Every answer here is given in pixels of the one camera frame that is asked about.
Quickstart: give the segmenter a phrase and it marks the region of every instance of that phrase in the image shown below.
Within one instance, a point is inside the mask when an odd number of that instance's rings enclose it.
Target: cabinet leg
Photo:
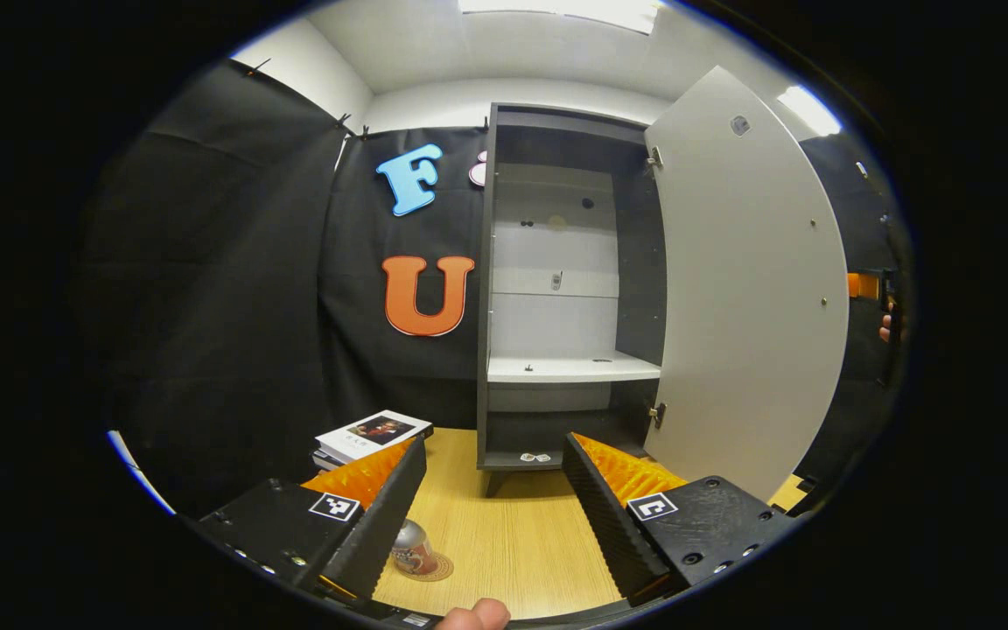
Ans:
[[[501,486],[504,484],[505,475],[507,472],[503,471],[491,471],[489,474],[485,475],[485,499],[492,499],[496,496],[496,492],[499,492]]]

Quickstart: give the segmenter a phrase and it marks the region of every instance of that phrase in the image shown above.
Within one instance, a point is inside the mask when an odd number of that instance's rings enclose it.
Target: ceiling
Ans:
[[[376,95],[443,81],[549,79],[674,101],[715,65],[761,97],[789,84],[736,36],[666,5],[650,36],[547,13],[464,16],[457,0],[341,0],[308,20]]]

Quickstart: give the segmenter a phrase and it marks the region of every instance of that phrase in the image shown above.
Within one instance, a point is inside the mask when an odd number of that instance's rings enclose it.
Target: orange object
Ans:
[[[388,482],[388,476],[395,470],[395,464],[403,459],[403,455],[407,453],[414,439],[420,437],[404,439],[376,454],[345,464],[340,469],[320,474],[302,483],[301,487],[313,492],[332,492],[339,497],[357,499],[361,507],[367,510],[372,507],[372,501],[375,501],[383,484]]]
[[[664,492],[685,486],[686,481],[669,474],[659,464],[644,462],[633,458],[624,451],[605,446],[584,434],[572,433],[581,444],[586,455],[601,473],[609,489],[613,490],[621,506],[627,506],[629,500],[647,497],[649,494]]]
[[[851,297],[881,297],[881,279],[876,275],[847,274],[847,289]]]
[[[437,336],[461,324],[465,316],[465,276],[473,270],[473,259],[464,255],[448,255],[437,259],[437,268],[445,274],[440,310],[436,314],[421,314],[415,302],[419,274],[427,262],[416,255],[393,255],[384,260],[388,272],[388,291],[384,295],[384,310],[395,330],[405,335]]]

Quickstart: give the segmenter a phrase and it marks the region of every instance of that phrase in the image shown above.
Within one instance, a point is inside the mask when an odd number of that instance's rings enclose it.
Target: cabinet door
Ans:
[[[667,254],[666,410],[645,450],[687,481],[721,475],[768,501],[811,446],[843,366],[832,205],[783,123],[721,68],[645,138],[663,161]]]

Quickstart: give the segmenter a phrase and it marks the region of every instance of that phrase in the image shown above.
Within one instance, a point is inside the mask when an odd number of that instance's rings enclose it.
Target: ceiling light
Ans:
[[[827,105],[820,102],[811,92],[807,92],[798,85],[793,85],[784,91],[783,95],[776,96],[776,100],[786,105],[795,112],[796,116],[807,123],[811,131],[821,136],[830,136],[843,130],[843,124],[828,110]]]
[[[651,35],[660,0],[459,0],[463,13],[525,11],[619,25]]]

